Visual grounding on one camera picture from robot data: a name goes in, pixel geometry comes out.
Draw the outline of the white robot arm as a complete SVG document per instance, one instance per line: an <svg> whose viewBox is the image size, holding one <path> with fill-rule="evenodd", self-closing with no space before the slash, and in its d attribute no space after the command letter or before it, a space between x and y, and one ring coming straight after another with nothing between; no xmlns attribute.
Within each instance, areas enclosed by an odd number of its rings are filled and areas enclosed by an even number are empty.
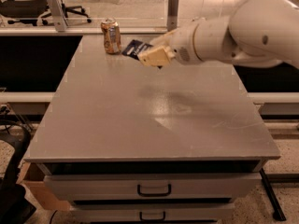
<svg viewBox="0 0 299 224"><path fill-rule="evenodd" d="M298 68L299 7L289 0L245 0L228 16L198 19L151 40L138 59L146 66L177 60L185 65L219 61Z"/></svg>

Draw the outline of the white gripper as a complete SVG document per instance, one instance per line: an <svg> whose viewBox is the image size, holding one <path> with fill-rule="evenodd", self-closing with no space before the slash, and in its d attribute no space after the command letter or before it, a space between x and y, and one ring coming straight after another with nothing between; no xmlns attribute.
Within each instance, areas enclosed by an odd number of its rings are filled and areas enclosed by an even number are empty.
<svg viewBox="0 0 299 224"><path fill-rule="evenodd" d="M204 22L206 20L191 21L176 30L153 38L149 43L155 47L140 52L137 55L139 61L145 66L154 67L169 65L175 57L183 65L202 63L204 60L197 54L195 42L198 41L196 31Z"/></svg>

